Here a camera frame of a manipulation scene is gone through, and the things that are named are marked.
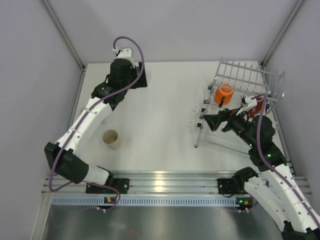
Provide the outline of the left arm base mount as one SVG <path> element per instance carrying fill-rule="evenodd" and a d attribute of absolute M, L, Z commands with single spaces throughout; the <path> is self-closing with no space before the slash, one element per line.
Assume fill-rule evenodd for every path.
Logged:
<path fill-rule="evenodd" d="M 119 178 L 114 177 L 110 185 L 111 188 L 116 189 L 120 194 L 127 194 L 130 187 L 130 179 L 129 178 Z M 95 185 L 86 185 L 85 189 L 86 194 L 116 194 L 116 192 L 112 189 L 95 186 Z"/>

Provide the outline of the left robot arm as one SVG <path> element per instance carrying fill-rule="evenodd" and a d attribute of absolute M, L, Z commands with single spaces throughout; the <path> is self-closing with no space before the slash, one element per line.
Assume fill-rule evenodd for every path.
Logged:
<path fill-rule="evenodd" d="M 135 65 L 128 59 L 117 58 L 111 63 L 109 74 L 94 88 L 72 126 L 55 143 L 48 142 L 44 147 L 50 184 L 54 174 L 58 174 L 69 183 L 94 184 L 103 193 L 114 188 L 113 173 L 86 163 L 81 158 L 82 151 L 102 121 L 124 100 L 128 90 L 147 85 L 144 61 Z"/>

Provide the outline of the red floral mug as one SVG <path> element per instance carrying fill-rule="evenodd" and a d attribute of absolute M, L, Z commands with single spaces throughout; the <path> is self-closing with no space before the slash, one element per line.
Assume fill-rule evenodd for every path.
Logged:
<path fill-rule="evenodd" d="M 255 115 L 260 114 L 261 109 L 262 109 L 262 105 L 263 105 L 263 98 L 257 97 L 255 99 L 251 100 L 251 103 L 255 103 L 255 102 L 256 102 L 256 105 L 248 111 L 249 117 L 251 119 L 253 119 L 255 117 Z"/>

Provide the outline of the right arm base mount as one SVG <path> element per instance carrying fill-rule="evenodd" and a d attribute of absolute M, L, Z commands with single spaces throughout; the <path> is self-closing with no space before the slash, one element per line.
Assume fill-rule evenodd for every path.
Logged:
<path fill-rule="evenodd" d="M 218 178 L 218 192 L 220 195 L 226 196 L 246 194 L 247 192 L 244 189 L 245 183 L 253 177 L 258 177 L 258 173 L 251 167 L 245 167 L 236 171 L 229 178 Z"/>

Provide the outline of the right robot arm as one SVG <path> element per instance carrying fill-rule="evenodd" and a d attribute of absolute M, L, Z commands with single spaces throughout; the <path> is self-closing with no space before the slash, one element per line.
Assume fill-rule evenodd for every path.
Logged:
<path fill-rule="evenodd" d="M 273 142 L 276 131 L 272 121 L 265 115 L 249 119 L 246 112 L 228 108 L 205 114 L 203 119 L 213 132 L 226 123 L 222 132 L 233 131 L 250 147 L 250 160 L 266 178 L 263 181 L 254 169 L 245 167 L 232 176 L 235 190 L 256 199 L 284 240 L 318 240 L 320 216 L 304 197 L 285 156 Z"/>

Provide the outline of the orange mug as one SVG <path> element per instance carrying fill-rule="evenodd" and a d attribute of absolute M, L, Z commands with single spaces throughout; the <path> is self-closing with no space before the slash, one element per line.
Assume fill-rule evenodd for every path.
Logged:
<path fill-rule="evenodd" d="M 234 94 L 233 86 L 229 83 L 223 83 L 219 86 L 214 95 L 214 101 L 218 107 L 226 106 L 230 103 Z"/>

